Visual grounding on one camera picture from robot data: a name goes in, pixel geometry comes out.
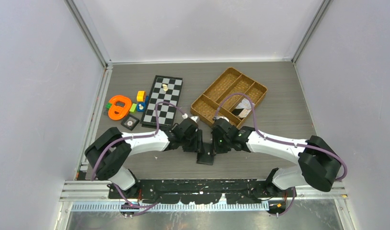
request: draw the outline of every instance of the blue block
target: blue block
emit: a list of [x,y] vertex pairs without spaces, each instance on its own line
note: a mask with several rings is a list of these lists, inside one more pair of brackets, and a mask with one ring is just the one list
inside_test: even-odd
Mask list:
[[137,112],[144,112],[146,110],[146,103],[145,102],[139,102],[137,103]]

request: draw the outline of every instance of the yellow block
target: yellow block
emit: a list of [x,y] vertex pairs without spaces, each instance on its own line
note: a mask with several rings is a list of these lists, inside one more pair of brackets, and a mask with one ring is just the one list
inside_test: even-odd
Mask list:
[[139,91],[137,93],[137,102],[144,102],[146,99],[146,91]]

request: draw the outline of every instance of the gray table surface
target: gray table surface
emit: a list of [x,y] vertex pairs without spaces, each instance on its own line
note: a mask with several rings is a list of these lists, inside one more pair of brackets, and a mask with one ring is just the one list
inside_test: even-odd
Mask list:
[[[127,64],[114,65],[105,103],[121,94],[136,101],[137,92],[149,92],[155,75],[183,78],[179,106],[190,115],[191,104],[227,68],[234,67],[246,76],[268,88],[266,97],[256,108],[260,130],[288,138],[309,138],[315,134],[297,74],[291,62],[242,63],[184,63],[184,64]],[[141,118],[142,113],[132,115]],[[176,122],[182,117],[177,112]],[[252,126],[252,117],[243,124]],[[97,137],[110,127],[130,132],[102,115]],[[199,122],[203,140],[211,140],[210,127]],[[153,131],[141,124],[133,133]],[[196,153],[183,152],[181,148],[166,152],[146,152],[128,157],[124,166],[138,179],[211,179],[211,178],[266,178],[273,168],[287,168],[293,163],[263,153],[232,151],[215,156],[214,165],[196,164]]]

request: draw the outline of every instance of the white wall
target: white wall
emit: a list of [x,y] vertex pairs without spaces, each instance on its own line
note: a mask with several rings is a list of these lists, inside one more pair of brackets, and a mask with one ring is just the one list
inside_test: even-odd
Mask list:
[[297,68],[317,133],[349,166],[358,229],[390,229],[390,0],[333,1]]
[[291,59],[322,2],[82,1],[113,62]]
[[0,0],[0,230],[49,230],[103,68],[63,0]]

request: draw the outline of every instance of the metal frame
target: metal frame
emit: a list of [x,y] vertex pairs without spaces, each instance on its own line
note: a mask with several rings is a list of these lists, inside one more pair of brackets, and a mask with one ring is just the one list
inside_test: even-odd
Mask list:
[[103,67],[106,67],[107,63],[108,63],[107,60],[110,61],[110,59],[109,58],[105,58],[103,56],[103,52],[105,52],[105,51],[101,52],[101,49],[99,48],[97,41],[95,41],[91,31],[89,30],[89,28],[88,28],[88,26],[87,26],[87,24],[86,24],[86,22],[84,20],[84,17],[81,15],[80,9],[81,9],[81,4],[82,3],[79,3],[78,6],[77,6],[75,4],[74,0],[64,0],[64,2],[68,6],[69,11],[71,11],[72,15],[74,16],[76,22],[78,23],[79,27],[81,28],[82,33],[84,34],[84,36],[88,40],[88,43],[91,46],[91,48],[93,49],[93,51],[94,51],[95,55],[97,56],[98,60],[100,61],[100,63],[102,64]]
[[99,120],[103,111],[107,88],[109,87],[110,77],[112,76],[113,64],[110,62],[106,68],[100,83],[95,104],[93,105],[93,112],[91,122],[89,123],[88,131],[85,135],[85,143],[80,153],[80,161],[78,162],[79,171],[86,171],[88,169],[88,160],[85,157],[84,150],[90,146],[96,139],[96,132],[99,126]]
[[332,1],[333,0],[323,0],[321,6],[319,7],[318,11],[316,12],[315,17],[313,18],[307,32],[305,33],[304,38],[302,39],[301,43],[299,44],[294,57],[291,59],[292,63],[296,63],[298,61],[299,56],[301,56],[302,51],[304,50],[310,37],[312,36],[313,32],[315,31],[316,27],[318,26],[319,22],[321,21],[322,17],[326,13],[326,10],[328,9],[328,7]]
[[[69,7],[71,13],[74,15],[74,18],[76,19],[78,25],[80,26],[82,32],[84,33],[85,37],[88,40],[88,43],[94,50],[95,54],[97,55],[100,63],[106,67],[106,72],[103,76],[103,79],[100,83],[98,94],[97,94],[97,100],[94,104],[94,109],[92,113],[91,122],[89,125],[89,129],[86,133],[86,140],[83,146],[83,149],[81,151],[81,157],[80,157],[80,170],[85,171],[88,169],[88,162],[83,154],[83,150],[86,149],[94,140],[96,137],[96,131],[99,125],[99,120],[102,114],[102,109],[104,105],[104,100],[107,93],[107,88],[109,86],[110,77],[112,75],[112,69],[113,64],[153,64],[155,62],[139,62],[139,63],[112,63],[111,60],[108,57],[108,54],[106,53],[106,50],[102,43],[100,43],[100,47],[98,43],[95,41],[100,40],[100,37],[98,34],[92,35],[93,32],[95,32],[95,28],[88,27],[86,23],[86,18],[83,17],[81,14],[81,11],[83,11],[81,6],[83,3],[79,0],[64,0],[64,2]],[[311,38],[313,32],[317,28],[320,20],[326,13],[326,10],[328,9],[330,3],[332,0],[323,0],[320,8],[318,9],[311,25],[309,26],[307,32],[305,33],[301,43],[298,46],[298,49],[293,56],[291,60],[289,59],[276,59],[276,60],[203,60],[203,61],[169,61],[169,62],[156,62],[156,63],[198,63],[198,62],[250,62],[250,61],[292,61],[294,63],[297,62],[299,56],[301,55],[302,51],[304,50],[305,46],[307,45],[307,42]],[[65,181],[58,206],[58,217],[56,220],[56,230],[65,230],[67,228],[68,220],[70,217],[71,209],[73,207],[73,204],[75,202],[95,202],[95,203],[109,203],[109,202],[124,202],[122,199],[120,200],[111,200],[108,199],[108,193],[109,188],[107,185],[111,183],[110,181]],[[321,191],[318,191],[316,189],[313,189],[312,187],[305,185],[305,186],[298,186],[297,188],[297,194],[298,196],[296,199],[333,199],[335,201],[335,205],[338,210],[338,214],[340,216],[342,225],[345,229],[355,229],[355,225],[351,218],[351,213],[348,208],[348,196],[346,194],[346,191],[344,189],[344,186],[341,182],[335,182],[333,185],[333,188],[330,192],[324,193]],[[282,197],[274,197],[272,200],[282,200]],[[221,201],[225,201],[225,197],[223,196],[221,198]]]
[[[80,204],[81,202],[86,202],[85,204],[88,204],[86,208],[90,208],[89,205],[95,204],[110,204],[114,202],[119,202],[121,204],[124,203],[123,199],[108,198],[109,188],[107,187],[107,185],[110,183],[110,181],[65,181],[65,185],[59,199],[59,201],[62,203],[62,206],[60,208],[60,212],[57,218],[55,230],[66,229],[71,209],[75,202],[77,202],[77,204]],[[296,197],[297,200],[333,199],[338,209],[338,213],[342,221],[343,227],[347,230],[355,229],[346,204],[348,196],[346,195],[346,190],[344,189],[344,185],[341,182],[335,182],[333,184],[332,190],[328,193],[321,192],[308,185],[296,187],[296,192],[298,194],[298,196]],[[282,199],[282,197],[274,197],[271,200],[275,201]],[[221,198],[221,201],[226,201],[224,196]],[[171,211],[171,207],[169,208],[170,209],[161,208],[157,211]],[[97,208],[96,210],[91,211],[102,211],[102,209]]]
[[357,229],[352,220],[347,200],[335,200],[335,205],[343,228],[345,230]]

